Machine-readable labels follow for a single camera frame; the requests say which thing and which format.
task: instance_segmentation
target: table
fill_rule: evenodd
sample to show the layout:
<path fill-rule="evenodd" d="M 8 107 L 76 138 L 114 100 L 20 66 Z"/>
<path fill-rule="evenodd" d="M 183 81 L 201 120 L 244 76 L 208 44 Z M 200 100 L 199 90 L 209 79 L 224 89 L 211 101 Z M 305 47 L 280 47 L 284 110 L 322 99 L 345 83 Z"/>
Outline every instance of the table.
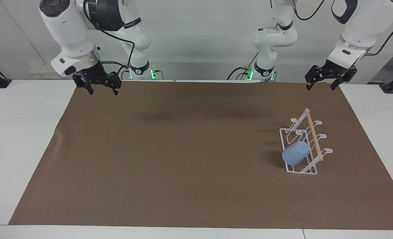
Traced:
<path fill-rule="evenodd" d="M 6 226 L 74 89 L 68 80 L 18 80 L 0 89 L 0 238 L 393 238 L 393 231 L 304 228 Z M 341 89 L 393 179 L 393 95 L 384 94 L 378 86 L 343 85 Z"/>

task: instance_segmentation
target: white wire rack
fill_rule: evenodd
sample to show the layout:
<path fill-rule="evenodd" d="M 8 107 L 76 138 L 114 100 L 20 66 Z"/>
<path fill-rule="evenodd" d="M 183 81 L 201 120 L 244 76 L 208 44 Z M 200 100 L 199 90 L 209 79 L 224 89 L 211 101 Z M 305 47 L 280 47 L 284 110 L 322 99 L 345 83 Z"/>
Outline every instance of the white wire rack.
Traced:
<path fill-rule="evenodd" d="M 299 129 L 298 127 L 301 125 L 305 118 L 307 118 L 309 127 L 307 127 L 306 129 Z M 326 154 L 333 152 L 333 150 L 330 148 L 325 148 L 321 150 L 319 146 L 319 141 L 327 137 L 327 135 L 322 133 L 316 134 L 315 131 L 315 127 L 317 125 L 323 124 L 322 121 L 312 121 L 310 110 L 306 109 L 304 113 L 300 116 L 300 118 L 292 118 L 291 122 L 292 124 L 290 128 L 281 128 L 279 130 L 280 140 L 282 142 L 282 150 L 285 150 L 288 146 L 298 141 L 303 141 L 310 146 L 310 151 L 304 160 L 305 165 L 307 166 L 303 170 L 299 171 L 295 168 L 295 166 L 285 163 L 286 171 L 294 174 L 318 174 L 316 164 L 320 161 L 323 161 Z"/>

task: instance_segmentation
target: brown paper mat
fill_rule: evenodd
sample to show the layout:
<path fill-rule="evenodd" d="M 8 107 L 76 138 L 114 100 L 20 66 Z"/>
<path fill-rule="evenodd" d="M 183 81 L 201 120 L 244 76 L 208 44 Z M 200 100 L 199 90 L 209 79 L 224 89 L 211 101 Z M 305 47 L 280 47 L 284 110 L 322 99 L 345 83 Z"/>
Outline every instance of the brown paper mat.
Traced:
<path fill-rule="evenodd" d="M 306 107 L 316 176 L 280 155 Z M 327 84 L 127 82 L 75 91 L 10 224 L 393 230 L 393 181 Z"/>

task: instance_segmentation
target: plastic cup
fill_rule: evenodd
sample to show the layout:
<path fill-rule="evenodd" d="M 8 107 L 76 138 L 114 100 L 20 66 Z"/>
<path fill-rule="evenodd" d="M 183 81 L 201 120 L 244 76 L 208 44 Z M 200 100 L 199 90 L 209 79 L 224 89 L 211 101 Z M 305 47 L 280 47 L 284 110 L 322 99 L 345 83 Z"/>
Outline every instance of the plastic cup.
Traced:
<path fill-rule="evenodd" d="M 298 141 L 288 148 L 286 148 L 282 153 L 282 159 L 289 165 L 298 165 L 310 152 L 310 146 L 303 142 Z"/>

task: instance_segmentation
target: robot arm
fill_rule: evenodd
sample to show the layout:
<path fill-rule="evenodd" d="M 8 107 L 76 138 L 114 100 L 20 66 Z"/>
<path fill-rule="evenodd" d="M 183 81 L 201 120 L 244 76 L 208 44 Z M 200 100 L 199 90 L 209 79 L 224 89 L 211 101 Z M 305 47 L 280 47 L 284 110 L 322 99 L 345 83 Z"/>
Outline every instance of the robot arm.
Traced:
<path fill-rule="evenodd" d="M 135 0 L 42 0 L 40 14 L 49 32 L 61 46 L 61 53 L 51 62 L 62 77 L 73 74 L 79 88 L 93 94 L 92 84 L 113 89 L 118 94 L 121 80 L 117 73 L 107 74 L 100 62 L 89 29 L 98 29 L 121 41 L 130 56 L 130 77 L 157 77 L 145 54 L 151 35 L 141 23 Z"/>
<path fill-rule="evenodd" d="M 131 56 L 129 62 L 131 79 L 152 80 L 157 77 L 145 53 L 151 45 L 152 37 L 142 23 L 135 0 L 76 1 L 82 2 L 82 4 L 76 3 L 78 9 L 84 16 L 89 17 L 92 26 L 105 30 L 117 38 L 128 40 L 120 43 L 127 55 Z"/>
<path fill-rule="evenodd" d="M 145 49 L 150 47 L 152 42 L 151 34 L 146 30 L 137 11 L 135 0 L 124 0 L 121 3 L 122 12 L 124 12 L 125 24 L 116 32 L 110 32 L 114 36 L 122 39 L 129 39 L 135 43 L 132 52 L 132 45 L 121 41 L 121 45 L 128 55 L 131 54 L 130 78 L 139 80 L 152 80 L 154 71 L 152 63 L 146 56 Z"/>
<path fill-rule="evenodd" d="M 393 0 L 334 0 L 333 16 L 345 29 L 325 65 L 314 65 L 306 74 L 307 89 L 324 79 L 335 79 L 331 88 L 349 82 L 356 74 L 354 64 L 362 59 L 393 23 Z"/>
<path fill-rule="evenodd" d="M 274 72 L 277 54 L 274 47 L 294 45 L 298 33 L 293 26 L 294 10 L 291 0 L 274 0 L 273 20 L 275 27 L 260 28 L 253 34 L 253 44 L 258 48 L 259 55 L 254 63 L 255 79 L 269 80 Z"/>

